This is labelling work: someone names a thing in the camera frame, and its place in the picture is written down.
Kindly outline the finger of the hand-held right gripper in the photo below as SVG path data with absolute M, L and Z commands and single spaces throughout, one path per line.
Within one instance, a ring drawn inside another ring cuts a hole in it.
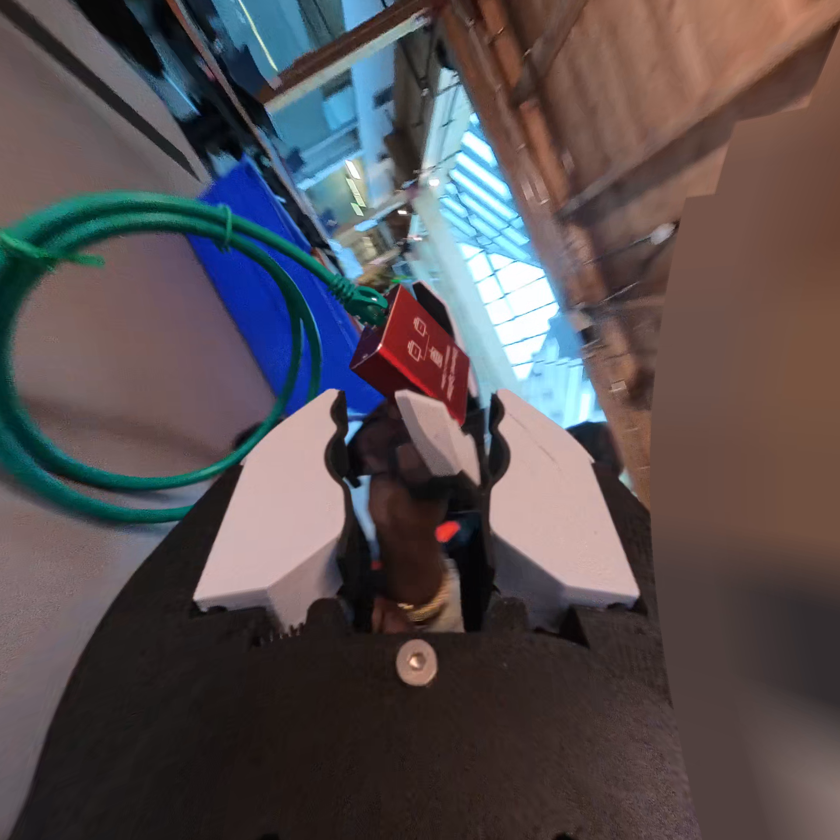
M 447 305 L 428 284 L 416 280 L 413 283 L 413 295 L 425 312 L 456 343 L 458 341 L 455 325 L 450 317 Z
M 395 404 L 433 477 L 481 479 L 476 441 L 463 431 L 444 403 L 422 393 L 401 390 L 395 393 Z

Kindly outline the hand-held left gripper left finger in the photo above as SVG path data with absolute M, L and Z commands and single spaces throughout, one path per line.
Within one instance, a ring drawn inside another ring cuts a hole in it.
M 248 454 L 193 594 L 198 608 L 264 608 L 277 624 L 303 624 L 316 601 L 356 596 L 347 433 L 345 394 L 332 388 Z

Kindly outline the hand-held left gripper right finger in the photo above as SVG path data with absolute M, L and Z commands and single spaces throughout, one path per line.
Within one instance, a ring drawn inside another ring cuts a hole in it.
M 494 583 L 526 609 L 528 626 L 558 632 L 571 607 L 635 607 L 641 592 L 594 470 L 562 426 L 499 390 L 489 490 Z

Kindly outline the red ethernet splitter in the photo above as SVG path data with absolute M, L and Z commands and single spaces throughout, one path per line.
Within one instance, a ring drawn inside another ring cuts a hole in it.
M 444 403 L 459 426 L 468 413 L 470 361 L 466 351 L 417 303 L 413 283 L 386 296 L 380 327 L 367 327 L 350 370 L 385 398 L 408 390 Z

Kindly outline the grey desk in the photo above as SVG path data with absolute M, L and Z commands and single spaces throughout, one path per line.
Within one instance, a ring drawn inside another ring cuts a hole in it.
M 172 145 L 150 140 L 2 14 L 2 226 L 78 193 L 193 197 L 209 180 L 169 110 L 70 2 L 17 2 Z M 189 244 L 132 238 L 49 277 L 17 333 L 35 419 L 89 464 L 207 466 L 265 417 L 270 389 Z M 76 658 L 160 530 L 48 511 L 2 487 L 2 772 L 39 750 Z

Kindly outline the person's right hand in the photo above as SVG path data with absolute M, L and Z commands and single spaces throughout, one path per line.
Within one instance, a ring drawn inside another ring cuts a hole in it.
M 433 475 L 396 405 L 382 402 L 348 445 L 351 475 L 369 484 L 370 513 L 387 597 L 411 607 L 430 603 L 445 577 L 436 530 L 448 503 L 427 485 Z

